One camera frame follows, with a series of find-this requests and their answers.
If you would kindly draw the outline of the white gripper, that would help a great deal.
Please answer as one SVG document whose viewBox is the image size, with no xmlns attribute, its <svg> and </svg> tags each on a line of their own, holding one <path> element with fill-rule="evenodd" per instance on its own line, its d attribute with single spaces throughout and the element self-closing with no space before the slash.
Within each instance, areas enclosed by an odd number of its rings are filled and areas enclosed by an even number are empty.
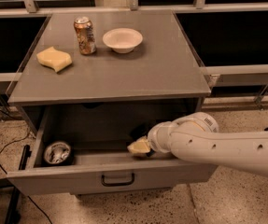
<svg viewBox="0 0 268 224">
<path fill-rule="evenodd" d="M 171 121 L 159 123 L 150 129 L 148 138 L 143 136 L 137 139 L 127 146 L 127 149 L 132 154 L 147 154 L 150 149 L 155 152 L 169 153 L 171 132 L 177 127 L 178 125 Z"/>
</svg>

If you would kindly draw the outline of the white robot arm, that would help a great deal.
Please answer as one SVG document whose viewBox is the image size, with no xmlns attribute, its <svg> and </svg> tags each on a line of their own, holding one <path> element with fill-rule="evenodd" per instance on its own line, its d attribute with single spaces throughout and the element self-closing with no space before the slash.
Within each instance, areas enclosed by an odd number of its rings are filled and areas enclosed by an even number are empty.
<svg viewBox="0 0 268 224">
<path fill-rule="evenodd" d="M 161 122 L 128 146 L 134 155 L 171 153 L 183 161 L 268 177 L 268 132 L 222 133 L 204 112 Z"/>
</svg>

